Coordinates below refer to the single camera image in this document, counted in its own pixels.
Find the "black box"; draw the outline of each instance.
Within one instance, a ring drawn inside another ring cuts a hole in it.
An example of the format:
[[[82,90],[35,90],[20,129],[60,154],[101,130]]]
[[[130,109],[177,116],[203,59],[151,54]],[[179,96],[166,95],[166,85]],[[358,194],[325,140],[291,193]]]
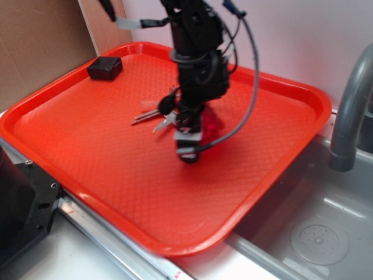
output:
[[[98,57],[88,68],[94,80],[113,80],[123,69],[120,57]]]

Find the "stainless steel sink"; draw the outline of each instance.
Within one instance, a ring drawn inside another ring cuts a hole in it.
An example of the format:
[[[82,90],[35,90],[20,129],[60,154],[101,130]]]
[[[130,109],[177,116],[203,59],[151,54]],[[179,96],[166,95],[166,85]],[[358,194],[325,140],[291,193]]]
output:
[[[280,279],[373,277],[373,160],[338,173],[328,146],[315,138],[227,239]]]

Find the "white wall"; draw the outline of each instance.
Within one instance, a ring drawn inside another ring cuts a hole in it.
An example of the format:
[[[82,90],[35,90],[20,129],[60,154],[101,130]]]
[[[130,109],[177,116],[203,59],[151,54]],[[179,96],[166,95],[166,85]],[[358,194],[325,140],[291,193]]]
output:
[[[122,0],[127,18],[161,19],[159,0]],[[236,19],[207,0],[234,30]],[[234,0],[248,12],[261,71],[324,90],[337,108],[353,66],[373,42],[372,0]],[[172,46],[169,27],[132,32],[134,41]],[[240,65],[252,68],[249,41],[237,38]]]

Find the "faucet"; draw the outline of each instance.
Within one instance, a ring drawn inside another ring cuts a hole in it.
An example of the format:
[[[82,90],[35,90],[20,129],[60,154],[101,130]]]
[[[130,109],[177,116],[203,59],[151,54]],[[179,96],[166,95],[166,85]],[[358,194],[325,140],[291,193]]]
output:
[[[346,172],[354,167],[357,147],[373,153],[373,43],[360,55],[338,109],[328,165]]]

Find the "red tray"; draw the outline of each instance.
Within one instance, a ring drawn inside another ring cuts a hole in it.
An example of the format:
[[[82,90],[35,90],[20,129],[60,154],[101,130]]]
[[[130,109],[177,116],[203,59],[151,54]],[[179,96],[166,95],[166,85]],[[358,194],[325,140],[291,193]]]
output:
[[[192,254],[223,240],[316,135],[331,113],[320,90],[261,74],[254,112],[234,137],[186,164],[175,129],[155,118],[130,126],[177,85],[170,49],[120,46],[114,81],[91,80],[89,62],[10,108],[0,136],[118,229],[164,255]],[[231,131],[245,114],[253,71],[238,68],[211,108]]]

